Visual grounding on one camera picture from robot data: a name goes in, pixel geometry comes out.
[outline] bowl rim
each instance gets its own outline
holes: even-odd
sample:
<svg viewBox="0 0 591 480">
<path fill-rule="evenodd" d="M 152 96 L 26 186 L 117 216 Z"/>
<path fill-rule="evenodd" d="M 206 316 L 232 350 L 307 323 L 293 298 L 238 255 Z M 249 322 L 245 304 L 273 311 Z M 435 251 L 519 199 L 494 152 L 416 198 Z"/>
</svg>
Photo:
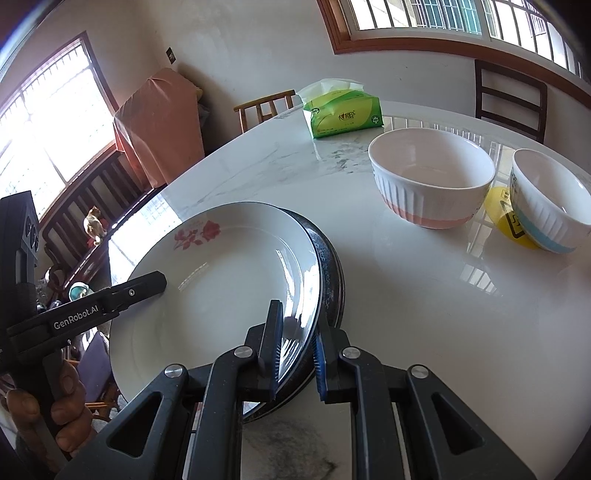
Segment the bowl rim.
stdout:
<svg viewBox="0 0 591 480">
<path fill-rule="evenodd" d="M 396 132 L 405 132 L 405 131 L 408 131 L 408 130 L 414 130 L 414 131 L 417 131 L 417 130 L 421 130 L 421 131 L 433 131 L 433 132 L 438 132 L 439 134 L 453 135 L 454 137 L 461 138 L 463 141 L 468 142 L 468 143 L 474 145 L 477 149 L 482 150 L 482 152 L 484 153 L 484 155 L 486 155 L 486 157 L 488 158 L 488 160 L 490 162 L 490 165 L 492 167 L 491 177 L 486 182 L 483 182 L 483 183 L 481 183 L 479 185 L 475 185 L 475 186 L 472 186 L 472 187 L 440 187 L 439 185 L 431 185 L 429 183 L 423 183 L 423 182 L 420 182 L 420 181 L 411 180 L 411 179 L 408 179 L 406 177 L 403 177 L 402 175 L 398 175 L 397 173 L 394 173 L 392 171 L 389 171 L 387 168 L 383 167 L 376 160 L 374 160 L 374 158 L 373 158 L 373 156 L 371 154 L 371 148 L 372 148 L 373 144 L 376 143 L 379 138 L 383 137 L 384 135 L 389 135 L 389 134 L 393 134 L 393 133 L 396 133 Z M 437 189 L 437 190 L 447 190 L 447 191 L 450 191 L 450 192 L 461 192 L 463 190 L 477 190 L 477 189 L 481 189 L 482 187 L 485 187 L 487 185 L 490 185 L 492 183 L 492 181 L 496 177 L 496 166 L 495 166 L 495 163 L 492 161 L 491 156 L 488 153 L 486 153 L 486 151 L 480 145 L 476 145 L 473 141 L 468 140 L 467 138 L 464 138 L 464 137 L 462 137 L 460 135 L 456 135 L 456 134 L 453 134 L 451 132 L 446 132 L 444 130 L 437 130 L 437 129 L 434 129 L 434 128 L 409 127 L 409 128 L 399 128 L 399 129 L 396 129 L 396 130 L 390 130 L 389 132 L 384 132 L 383 134 L 380 134 L 376 138 L 374 138 L 372 140 L 372 142 L 369 144 L 369 147 L 368 147 L 368 155 L 369 155 L 369 159 L 371 160 L 372 166 L 373 167 L 377 167 L 379 170 L 383 171 L 384 173 L 387 173 L 389 175 L 392 175 L 392 176 L 394 176 L 394 177 L 396 177 L 396 178 L 398 178 L 400 180 L 407 181 L 407 182 L 409 182 L 410 184 L 413 184 L 413 185 L 421 185 L 421 186 L 424 186 L 424 187 L 429 187 L 429 188 Z"/>
<path fill-rule="evenodd" d="M 528 152 L 533 152 L 539 155 L 542 155 L 543 157 L 546 157 L 547 159 L 551 160 L 552 162 L 556 163 L 559 168 L 562 168 L 563 170 L 566 170 L 576 181 L 579 185 L 582 186 L 583 190 L 585 190 L 587 192 L 587 195 L 590 197 L 591 199 L 591 193 L 589 193 L 589 191 L 587 190 L 587 188 L 585 187 L 585 185 L 583 185 L 583 182 L 581 182 L 577 176 L 571 172 L 567 167 L 565 167 L 564 165 L 562 165 L 562 163 L 560 163 L 558 160 L 556 160 L 555 158 L 550 157 L 549 155 L 546 155 L 545 153 L 542 152 L 538 152 L 537 150 L 532 150 L 531 148 L 519 148 L 517 150 L 515 150 L 513 152 L 513 168 L 516 168 L 517 171 L 519 171 L 519 173 L 523 176 L 523 179 L 536 191 L 540 194 L 540 196 L 544 199 L 544 201 L 546 203 L 550 204 L 550 208 L 552 208 L 552 210 L 554 210 L 555 212 L 558 212 L 559 214 L 565 216 L 566 218 L 568 218 L 569 220 L 572 220 L 573 222 L 578 223 L 579 225 L 584 225 L 586 227 L 591 227 L 591 223 L 585 223 L 582 222 L 581 220 L 577 220 L 576 218 L 574 218 L 571 214 L 569 214 L 568 212 L 565 212 L 564 210 L 562 210 L 558 205 L 556 205 L 552 200 L 550 200 L 546 195 L 544 195 L 542 193 L 542 191 L 536 187 L 531 180 L 527 177 L 527 175 L 525 175 L 525 173 L 523 173 L 523 171 L 519 168 L 519 165 L 517 165 L 517 162 L 515 161 L 515 155 L 517 152 L 521 152 L 521 151 L 528 151 Z"/>
</svg>

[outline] hand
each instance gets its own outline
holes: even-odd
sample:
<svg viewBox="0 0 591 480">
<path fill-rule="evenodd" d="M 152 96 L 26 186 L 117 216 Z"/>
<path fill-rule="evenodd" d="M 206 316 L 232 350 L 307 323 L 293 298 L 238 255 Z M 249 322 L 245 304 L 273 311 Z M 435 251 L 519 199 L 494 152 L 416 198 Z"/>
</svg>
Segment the hand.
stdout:
<svg viewBox="0 0 591 480">
<path fill-rule="evenodd" d="M 84 385 L 76 369 L 66 361 L 60 372 L 60 386 L 65 396 L 51 406 L 51 417 L 56 424 L 65 425 L 56 436 L 57 444 L 74 456 L 96 432 L 92 429 L 92 413 L 85 406 Z M 6 403 L 19 435 L 42 462 L 57 472 L 57 465 L 47 458 L 45 447 L 34 430 L 35 422 L 41 417 L 35 397 L 24 390 L 11 390 Z"/>
</svg>

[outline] table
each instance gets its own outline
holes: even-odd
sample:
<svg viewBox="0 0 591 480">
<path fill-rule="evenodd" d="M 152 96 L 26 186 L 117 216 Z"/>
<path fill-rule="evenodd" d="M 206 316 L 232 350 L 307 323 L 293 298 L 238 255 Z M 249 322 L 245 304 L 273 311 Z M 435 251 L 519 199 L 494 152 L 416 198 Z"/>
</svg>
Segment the table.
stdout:
<svg viewBox="0 0 591 480">
<path fill-rule="evenodd" d="M 558 159 L 519 134 L 438 109 L 382 102 L 385 129 L 440 128 L 480 144 L 507 185 L 516 148 Z M 334 244 L 346 280 L 342 327 L 384 364 L 429 366 L 534 471 L 553 479 L 591 423 L 591 241 L 570 255 L 527 250 L 484 209 L 465 226 L 432 231 L 387 209 L 369 143 L 384 129 L 313 141 L 299 108 L 205 158 L 122 225 L 109 243 L 125 281 L 162 236 L 211 207 L 241 200 L 296 211 Z M 349 407 L 320 403 L 311 383 L 248 424 L 243 478 L 350 476 Z"/>
</svg>

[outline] yellow sticker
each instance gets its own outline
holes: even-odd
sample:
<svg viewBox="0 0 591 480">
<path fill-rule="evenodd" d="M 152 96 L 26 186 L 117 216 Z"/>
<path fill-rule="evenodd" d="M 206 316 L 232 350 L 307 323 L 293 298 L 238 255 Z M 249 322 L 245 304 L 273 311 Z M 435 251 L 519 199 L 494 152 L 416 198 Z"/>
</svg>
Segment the yellow sticker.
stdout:
<svg viewBox="0 0 591 480">
<path fill-rule="evenodd" d="M 525 234 L 517 215 L 513 212 L 511 199 L 509 198 L 509 189 L 507 187 L 491 188 L 484 200 L 484 208 L 492 223 L 507 238 L 527 248 L 539 248 Z"/>
</svg>

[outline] wooden window frame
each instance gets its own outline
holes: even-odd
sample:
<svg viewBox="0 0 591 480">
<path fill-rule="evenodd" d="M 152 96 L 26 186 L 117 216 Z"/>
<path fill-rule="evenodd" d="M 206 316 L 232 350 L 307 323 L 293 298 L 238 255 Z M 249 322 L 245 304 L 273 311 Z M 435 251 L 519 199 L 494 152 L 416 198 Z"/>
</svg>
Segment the wooden window frame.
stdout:
<svg viewBox="0 0 591 480">
<path fill-rule="evenodd" d="M 458 35 L 455 31 L 448 31 L 445 34 L 449 37 L 454 36 L 456 38 L 441 38 L 440 33 L 437 33 L 437 36 L 435 36 L 432 32 L 409 32 L 406 36 L 379 38 L 369 38 L 359 35 L 359 38 L 354 38 L 349 30 L 347 18 L 339 0 L 317 0 L 317 3 L 335 54 L 362 51 L 409 50 L 446 53 L 470 59 L 484 60 L 541 80 L 570 95 L 591 109 L 591 94 L 587 91 L 586 87 L 573 83 L 555 71 L 553 66 L 544 66 L 543 63 L 546 63 L 546 59 L 543 57 L 537 59 L 539 62 L 525 58 L 529 54 L 536 55 L 536 57 L 538 55 L 521 47 L 515 47 L 510 44 L 504 45 L 506 42 L 494 38 L 490 45 L 482 44 L 481 42 L 470 41 L 465 35 Z M 480 27 L 483 33 L 485 30 L 488 31 L 487 24 L 481 25 Z M 517 54 L 516 49 L 513 47 L 525 51 Z"/>
<path fill-rule="evenodd" d="M 114 115 L 115 112 L 119 109 L 119 105 L 117 104 L 117 100 L 115 99 L 115 96 L 109 88 L 105 76 L 103 75 L 103 72 L 100 69 L 100 65 L 96 58 L 95 52 L 92 49 L 92 45 L 90 44 L 90 39 L 86 31 L 83 31 L 82 33 L 75 36 L 68 42 L 64 43 L 62 46 L 56 49 L 51 55 L 49 55 L 42 62 L 40 62 L 40 64 L 35 69 L 30 71 L 29 74 L 26 75 L 25 80 L 15 89 L 13 94 L 10 95 L 8 99 L 4 102 L 2 108 L 0 108 L 0 115 L 2 115 L 6 108 L 12 104 L 12 102 L 20 94 L 20 92 L 31 83 L 31 81 L 37 73 L 42 71 L 49 63 L 51 63 L 53 60 L 62 55 L 65 51 L 70 50 L 72 46 L 77 43 L 80 43 L 82 45 L 85 54 L 89 58 L 89 70 L 92 72 L 92 75 L 95 79 L 95 83 L 99 91 L 101 92 L 107 107 L 109 108 L 110 112 Z M 100 151 L 98 151 L 88 162 L 86 162 L 86 164 L 84 164 L 69 181 L 65 182 L 63 190 L 53 200 L 53 202 L 51 202 L 49 207 L 41 215 L 41 218 L 39 219 L 40 228 L 43 228 L 43 226 L 47 223 L 48 219 L 54 215 L 54 213 L 66 199 L 67 194 L 69 191 L 71 191 L 72 187 L 75 188 L 78 184 L 80 184 L 80 182 L 83 181 L 83 179 L 88 174 L 90 174 L 96 168 L 98 168 L 110 156 L 115 155 L 117 153 L 118 152 L 115 147 L 115 141 L 108 143 Z"/>
</svg>

